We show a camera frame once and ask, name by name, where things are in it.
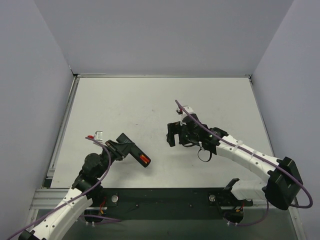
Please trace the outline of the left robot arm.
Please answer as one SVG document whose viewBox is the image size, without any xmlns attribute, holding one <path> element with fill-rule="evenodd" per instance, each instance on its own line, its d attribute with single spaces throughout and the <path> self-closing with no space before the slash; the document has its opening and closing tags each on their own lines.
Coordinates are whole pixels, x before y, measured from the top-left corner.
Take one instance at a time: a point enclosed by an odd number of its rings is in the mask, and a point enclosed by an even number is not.
<svg viewBox="0 0 320 240">
<path fill-rule="evenodd" d="M 101 182 L 108 174 L 112 163 L 139 152 L 132 141 L 92 141 L 102 148 L 102 152 L 90 153 L 85 157 L 82 169 L 65 197 L 53 210 L 38 219 L 32 230 L 23 229 L 19 240 L 61 240 L 88 207 L 101 203 Z"/>
</svg>

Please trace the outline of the black remote control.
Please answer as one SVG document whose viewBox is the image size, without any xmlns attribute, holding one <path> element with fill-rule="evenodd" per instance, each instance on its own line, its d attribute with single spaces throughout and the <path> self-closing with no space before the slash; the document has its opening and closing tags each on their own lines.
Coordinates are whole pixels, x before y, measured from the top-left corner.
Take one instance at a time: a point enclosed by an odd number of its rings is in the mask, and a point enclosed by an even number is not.
<svg viewBox="0 0 320 240">
<path fill-rule="evenodd" d="M 116 141 L 118 143 L 134 143 L 127 135 L 125 135 L 124 133 L 122 133 L 117 139 Z M 140 159 L 140 155 L 145 155 L 146 157 L 148 157 L 136 144 L 135 147 L 132 150 L 132 157 L 137 160 L 144 168 L 148 167 L 151 163 L 151 159 L 150 159 L 150 163 L 149 164 L 145 164 L 141 159 Z"/>
</svg>

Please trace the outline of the red battery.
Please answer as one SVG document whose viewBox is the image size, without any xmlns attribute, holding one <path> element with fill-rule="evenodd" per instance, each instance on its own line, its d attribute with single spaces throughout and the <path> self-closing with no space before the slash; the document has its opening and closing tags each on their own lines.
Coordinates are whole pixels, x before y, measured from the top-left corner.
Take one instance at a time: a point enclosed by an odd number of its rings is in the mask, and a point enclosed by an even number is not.
<svg viewBox="0 0 320 240">
<path fill-rule="evenodd" d="M 150 163 L 150 161 L 151 161 L 147 156 L 145 156 L 145 155 L 143 155 L 143 154 L 140 155 L 140 159 L 141 159 L 146 165 L 148 165 L 148 164 Z"/>
</svg>

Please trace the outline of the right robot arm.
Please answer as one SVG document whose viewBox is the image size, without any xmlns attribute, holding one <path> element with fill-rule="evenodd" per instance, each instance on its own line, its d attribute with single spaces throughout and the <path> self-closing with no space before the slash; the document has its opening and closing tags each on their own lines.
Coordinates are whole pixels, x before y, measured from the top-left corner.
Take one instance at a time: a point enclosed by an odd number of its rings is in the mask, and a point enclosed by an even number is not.
<svg viewBox="0 0 320 240">
<path fill-rule="evenodd" d="M 198 146 L 210 155 L 230 159 L 258 176 L 257 181 L 237 180 L 231 186 L 230 191 L 237 200 L 266 200 L 280 210 L 291 207 L 303 185 L 293 159 L 263 154 L 218 127 L 199 126 L 197 120 L 193 113 L 181 121 L 168 123 L 168 144 L 174 147 L 177 135 L 180 145 Z"/>
</svg>

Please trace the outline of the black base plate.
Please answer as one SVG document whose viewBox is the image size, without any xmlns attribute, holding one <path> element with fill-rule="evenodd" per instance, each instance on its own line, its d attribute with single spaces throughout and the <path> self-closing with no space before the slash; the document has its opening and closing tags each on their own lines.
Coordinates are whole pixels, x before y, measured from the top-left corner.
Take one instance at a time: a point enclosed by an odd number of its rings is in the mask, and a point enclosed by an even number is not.
<svg viewBox="0 0 320 240">
<path fill-rule="evenodd" d="M 104 188 L 85 210 L 93 216 L 118 220 L 219 220 L 223 209 L 251 207 L 223 187 L 207 188 Z"/>
</svg>

